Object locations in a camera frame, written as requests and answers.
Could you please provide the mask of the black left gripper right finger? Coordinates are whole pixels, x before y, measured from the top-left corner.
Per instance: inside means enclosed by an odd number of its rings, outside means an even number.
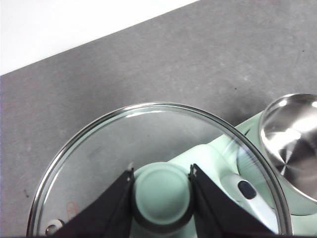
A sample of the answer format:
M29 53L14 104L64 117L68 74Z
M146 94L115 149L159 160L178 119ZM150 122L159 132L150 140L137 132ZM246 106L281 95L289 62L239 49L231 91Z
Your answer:
M197 165L190 166L194 220L199 238L277 238L263 223L229 198Z

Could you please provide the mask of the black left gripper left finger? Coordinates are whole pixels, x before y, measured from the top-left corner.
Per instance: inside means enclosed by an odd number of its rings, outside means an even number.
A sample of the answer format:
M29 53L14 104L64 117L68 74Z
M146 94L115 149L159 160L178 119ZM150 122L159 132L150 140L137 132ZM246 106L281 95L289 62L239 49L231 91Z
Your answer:
M134 170L125 170L92 204L53 234L54 238L128 238Z

